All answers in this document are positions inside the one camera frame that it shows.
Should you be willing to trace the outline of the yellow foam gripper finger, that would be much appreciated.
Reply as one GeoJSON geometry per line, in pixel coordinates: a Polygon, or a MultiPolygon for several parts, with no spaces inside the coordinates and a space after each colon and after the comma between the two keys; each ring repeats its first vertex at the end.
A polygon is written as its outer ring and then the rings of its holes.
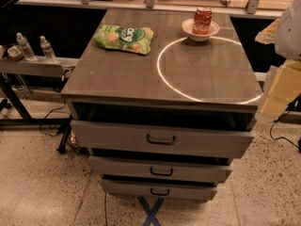
{"type": "Polygon", "coordinates": [[[261,114],[270,120],[277,120],[300,94],[301,61],[287,60],[277,69],[267,99],[261,108],[261,114]]]}

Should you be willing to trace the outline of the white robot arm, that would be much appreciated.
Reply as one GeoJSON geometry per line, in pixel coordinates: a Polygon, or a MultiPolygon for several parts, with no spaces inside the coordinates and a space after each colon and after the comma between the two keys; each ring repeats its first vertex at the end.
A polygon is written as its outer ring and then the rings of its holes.
{"type": "Polygon", "coordinates": [[[261,108],[261,115],[277,120],[301,94],[301,0],[294,0],[277,23],[276,53],[286,58],[278,69],[261,108]]]}

